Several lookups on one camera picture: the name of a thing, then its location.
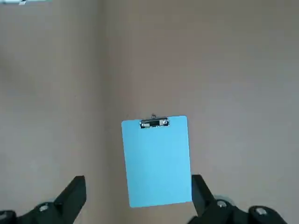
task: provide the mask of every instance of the blue clipboard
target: blue clipboard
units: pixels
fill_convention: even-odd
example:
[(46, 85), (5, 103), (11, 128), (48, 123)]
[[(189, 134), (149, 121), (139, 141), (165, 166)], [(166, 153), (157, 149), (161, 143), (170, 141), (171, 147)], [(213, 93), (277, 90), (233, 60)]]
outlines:
[(131, 207), (190, 202), (186, 116), (121, 123)]

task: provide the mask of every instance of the metal clip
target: metal clip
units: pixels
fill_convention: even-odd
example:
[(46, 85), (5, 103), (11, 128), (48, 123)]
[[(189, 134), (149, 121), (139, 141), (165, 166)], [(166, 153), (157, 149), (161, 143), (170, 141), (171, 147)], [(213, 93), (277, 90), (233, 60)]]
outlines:
[(157, 118), (156, 115), (152, 114), (151, 119), (141, 120), (139, 125), (140, 128), (169, 126), (169, 120), (167, 117)]

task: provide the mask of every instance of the beige wall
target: beige wall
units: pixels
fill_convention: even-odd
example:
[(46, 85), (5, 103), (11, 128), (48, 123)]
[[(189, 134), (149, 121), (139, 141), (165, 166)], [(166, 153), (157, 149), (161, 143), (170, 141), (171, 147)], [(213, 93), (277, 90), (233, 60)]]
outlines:
[(296, 223), (299, 4), (103, 6), (0, 7), (0, 209), (24, 213), (85, 174), (82, 223), (186, 223), (191, 203), (128, 206), (120, 123), (154, 112), (188, 116), (192, 172), (213, 193)]
[(79, 223), (114, 223), (101, 1), (0, 6), (0, 210), (23, 214), (85, 175)]
[(297, 223), (298, 10), (294, 1), (108, 1), (110, 160), (127, 223), (181, 224), (194, 212), (127, 206), (120, 122), (153, 112), (188, 116), (192, 172), (213, 193)]

